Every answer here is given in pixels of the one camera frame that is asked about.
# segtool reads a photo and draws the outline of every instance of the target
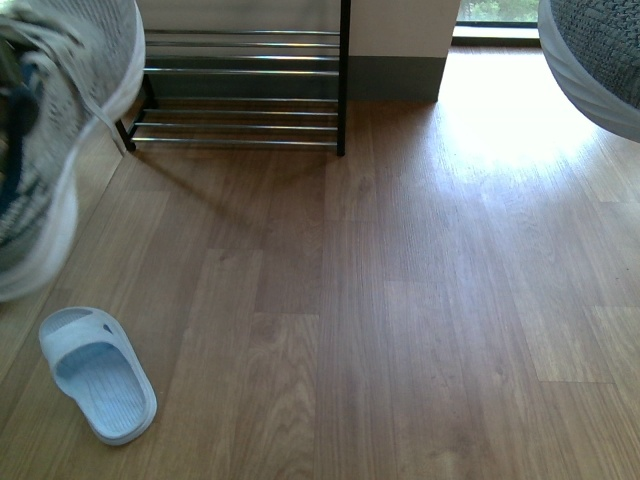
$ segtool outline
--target metal shoe rack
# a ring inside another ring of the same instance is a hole
[[[351,0],[341,0],[337,31],[147,30],[143,100],[128,128],[117,124],[127,150],[164,142],[335,148],[343,156],[350,17]],[[216,82],[245,90],[226,94]],[[163,95],[158,86],[168,83],[188,94]],[[278,90],[296,95],[269,94]]]

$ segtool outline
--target gray sneaker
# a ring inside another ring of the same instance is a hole
[[[6,301],[40,288],[64,264],[78,214],[75,159],[100,123],[115,132],[113,122],[135,100],[145,46],[134,0],[0,1],[0,42],[9,45],[22,78],[0,92]]]
[[[569,100],[606,130],[640,142],[640,2],[541,0],[538,29]]]

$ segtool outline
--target white wall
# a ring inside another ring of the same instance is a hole
[[[351,55],[446,57],[460,0],[352,0]],[[338,0],[138,0],[147,28],[337,29]]]
[[[446,57],[460,0],[352,0],[351,55]]]

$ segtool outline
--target slide sandal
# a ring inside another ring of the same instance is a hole
[[[53,379],[73,398],[100,440],[123,445],[156,414],[156,396],[120,324],[109,314],[72,307],[40,327]]]

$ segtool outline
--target white sole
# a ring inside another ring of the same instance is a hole
[[[131,61],[118,88],[102,106],[116,121],[130,108],[140,90],[145,62],[144,28],[136,5],[137,34]],[[93,117],[81,130],[67,154],[64,168],[55,187],[47,219],[33,249],[20,264],[0,273],[0,302],[27,295],[51,281],[64,265],[78,219],[78,201],[74,167],[82,149],[94,138],[100,120]]]
[[[538,30],[549,69],[571,103],[596,125],[640,142],[640,110],[600,85],[576,60],[556,27],[549,0],[540,0]]]

